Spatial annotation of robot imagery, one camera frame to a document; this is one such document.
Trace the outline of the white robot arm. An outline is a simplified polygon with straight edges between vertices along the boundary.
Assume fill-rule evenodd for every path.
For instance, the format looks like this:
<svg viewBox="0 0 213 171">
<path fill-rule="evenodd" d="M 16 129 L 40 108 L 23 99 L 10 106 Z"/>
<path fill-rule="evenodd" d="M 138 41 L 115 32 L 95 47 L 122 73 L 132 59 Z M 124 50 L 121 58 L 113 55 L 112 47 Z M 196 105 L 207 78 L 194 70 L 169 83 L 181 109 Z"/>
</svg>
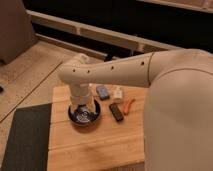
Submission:
<svg viewBox="0 0 213 171">
<path fill-rule="evenodd" d="M 179 49 L 91 64 L 78 54 L 60 68 L 69 115 L 92 102 L 88 85 L 149 89 L 144 105 L 146 171 L 213 171 L 213 54 Z"/>
</svg>

